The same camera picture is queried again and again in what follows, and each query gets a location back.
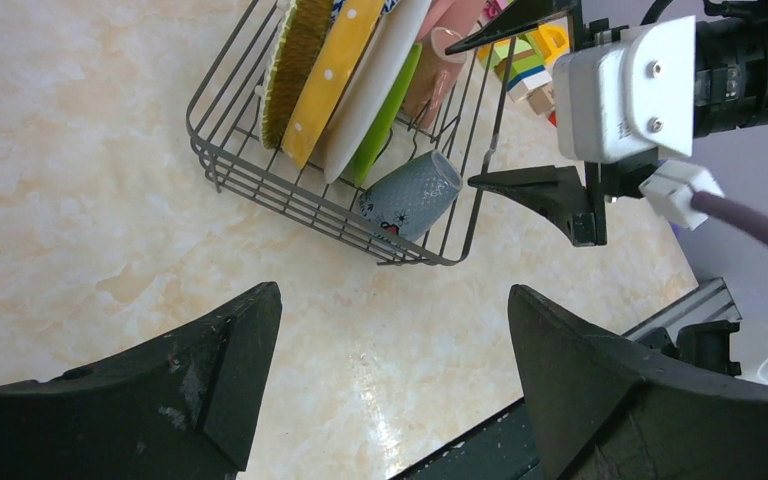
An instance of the yellow polka dot plate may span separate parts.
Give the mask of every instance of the yellow polka dot plate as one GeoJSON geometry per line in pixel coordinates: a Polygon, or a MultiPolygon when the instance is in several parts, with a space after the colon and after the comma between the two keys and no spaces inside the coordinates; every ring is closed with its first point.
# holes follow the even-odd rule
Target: yellow polka dot plate
{"type": "Polygon", "coordinates": [[[281,148],[299,168],[310,159],[369,42],[385,0],[347,0],[305,82],[281,148]]]}

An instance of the marble tabletop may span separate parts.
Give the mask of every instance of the marble tabletop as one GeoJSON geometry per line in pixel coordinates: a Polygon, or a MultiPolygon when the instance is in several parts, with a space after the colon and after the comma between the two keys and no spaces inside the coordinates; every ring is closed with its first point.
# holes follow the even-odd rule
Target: marble tabletop
{"type": "MultiPolygon", "coordinates": [[[[50,379],[275,280],[284,314],[245,478],[386,478],[522,394],[511,285],[615,332],[696,286],[640,201],[609,206],[607,247],[575,249],[486,196],[464,263],[393,268],[217,195],[184,111],[246,4],[0,2],[0,384],[50,379]]],[[[554,135],[511,105],[494,161],[570,164],[554,135]]]]}

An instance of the wire dish rack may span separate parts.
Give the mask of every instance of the wire dish rack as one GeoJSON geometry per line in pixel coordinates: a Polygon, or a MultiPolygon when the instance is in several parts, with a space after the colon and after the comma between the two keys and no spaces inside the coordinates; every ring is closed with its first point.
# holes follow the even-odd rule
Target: wire dish rack
{"type": "MultiPolygon", "coordinates": [[[[342,177],[326,184],[321,160],[314,157],[299,171],[284,153],[261,145],[256,87],[282,15],[275,0],[252,0],[187,107],[190,143],[205,178],[217,192],[234,192],[372,255],[379,265],[450,266],[466,259],[482,192],[464,187],[449,211],[414,243],[356,213],[364,188],[342,177]]],[[[459,167],[464,179],[487,171],[506,94],[501,83],[487,81],[489,68],[479,63],[473,53],[430,131],[399,118],[364,187],[432,149],[459,167]]]]}

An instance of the marble table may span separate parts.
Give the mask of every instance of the marble table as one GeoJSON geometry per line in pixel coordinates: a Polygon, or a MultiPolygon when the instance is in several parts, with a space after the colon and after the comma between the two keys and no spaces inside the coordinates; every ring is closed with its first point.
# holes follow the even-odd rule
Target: marble table
{"type": "MultiPolygon", "coordinates": [[[[621,332],[696,286],[645,202],[575,249],[485,197],[473,253],[374,260],[230,193],[184,110],[244,0],[0,2],[0,384],[47,380],[265,280],[284,315],[246,478],[386,478],[518,398],[505,315],[528,284],[621,332]]],[[[568,164],[512,105],[498,167],[568,164]]]]}

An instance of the white connector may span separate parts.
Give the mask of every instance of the white connector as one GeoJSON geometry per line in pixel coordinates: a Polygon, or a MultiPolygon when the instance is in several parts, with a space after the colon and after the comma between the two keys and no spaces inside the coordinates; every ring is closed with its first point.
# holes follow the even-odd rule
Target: white connector
{"type": "Polygon", "coordinates": [[[708,192],[724,197],[723,190],[705,167],[668,160],[661,168],[640,184],[640,192],[652,205],[655,213],[680,227],[695,229],[708,219],[708,215],[690,207],[696,192],[708,192]]]}

